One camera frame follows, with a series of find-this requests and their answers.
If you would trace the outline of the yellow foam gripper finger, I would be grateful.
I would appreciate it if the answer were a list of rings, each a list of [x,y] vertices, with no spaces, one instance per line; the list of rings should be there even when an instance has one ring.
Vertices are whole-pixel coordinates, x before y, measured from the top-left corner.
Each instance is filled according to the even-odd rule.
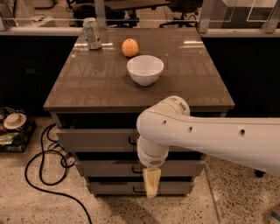
[[[152,199],[158,194],[158,185],[161,177],[159,168],[144,168],[143,180],[145,185],[146,196]]]

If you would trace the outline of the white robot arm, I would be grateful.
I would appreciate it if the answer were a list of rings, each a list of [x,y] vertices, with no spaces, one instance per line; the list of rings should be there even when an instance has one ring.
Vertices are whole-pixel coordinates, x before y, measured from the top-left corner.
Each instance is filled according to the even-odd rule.
[[[177,146],[280,175],[280,119],[195,117],[188,104],[170,96],[147,108],[136,120],[137,155],[144,165],[148,198],[158,193],[160,166]]]

